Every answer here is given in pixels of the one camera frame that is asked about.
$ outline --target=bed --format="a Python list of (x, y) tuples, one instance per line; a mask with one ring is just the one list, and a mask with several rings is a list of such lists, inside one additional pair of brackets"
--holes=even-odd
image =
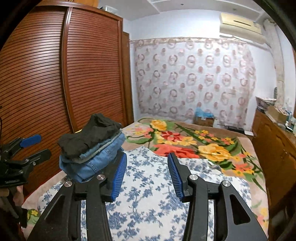
[[(171, 180), (165, 164), (170, 152), (174, 152), (192, 173), (206, 181), (220, 183), (221, 180), (229, 180), (233, 183), (267, 235), (269, 217), (265, 179), (252, 143), (245, 135), (153, 118), (140, 119), (123, 128), (122, 132), (126, 137), (122, 147), (131, 161), (120, 196), (116, 202), (106, 206), (114, 240), (182, 240), (188, 206), (178, 202), (170, 187)], [(153, 175), (144, 176), (145, 171)], [(54, 176), (26, 200), (23, 207), (29, 209), (29, 222), (24, 230), (25, 236), (67, 180), (65, 176), (63, 172)], [(155, 201), (155, 197), (161, 195), (162, 200)], [(145, 210), (139, 207), (142, 199), (149, 203)], [(87, 240), (83, 203), (82, 208), (82, 238)], [(122, 213), (118, 211), (120, 208), (131, 211)], [(209, 200), (208, 240), (213, 238), (212, 208), (213, 203)]]

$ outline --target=stack of clothes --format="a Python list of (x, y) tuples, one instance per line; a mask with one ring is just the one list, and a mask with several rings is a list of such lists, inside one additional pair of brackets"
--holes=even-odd
[(87, 125), (74, 134), (64, 134), (58, 141), (62, 149), (60, 168), (78, 182), (90, 180), (106, 167), (123, 149), (125, 137), (121, 124), (93, 114)]

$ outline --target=blue clamp handle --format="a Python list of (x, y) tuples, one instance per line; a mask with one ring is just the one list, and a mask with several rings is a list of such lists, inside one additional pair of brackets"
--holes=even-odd
[(35, 136), (29, 137), (29, 138), (24, 138), (21, 141), (20, 146), (22, 148), (26, 148), (28, 146), (32, 146), (32, 145), (35, 145), (40, 142), (41, 142), (41, 135), (35, 135)]

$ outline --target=wooden slats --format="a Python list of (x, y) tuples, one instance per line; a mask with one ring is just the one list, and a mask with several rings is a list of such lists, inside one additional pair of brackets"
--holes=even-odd
[(67, 71), (78, 128), (93, 113), (124, 122), (120, 85), (118, 21), (73, 8)]
[(59, 169), (57, 140), (70, 132), (60, 80), (60, 39), (64, 9), (36, 8), (11, 34), (0, 52), (1, 142), (42, 136), (41, 143), (22, 150), (16, 160), (48, 148), (52, 157), (35, 167), (25, 185), (30, 193)]

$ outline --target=ceiling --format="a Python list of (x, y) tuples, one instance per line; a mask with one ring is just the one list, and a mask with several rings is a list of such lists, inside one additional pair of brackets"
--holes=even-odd
[(103, 6), (117, 9), (116, 14), (127, 20), (181, 9), (216, 10), (239, 15), (258, 23), (267, 16), (253, 0), (100, 0), (99, 7)]

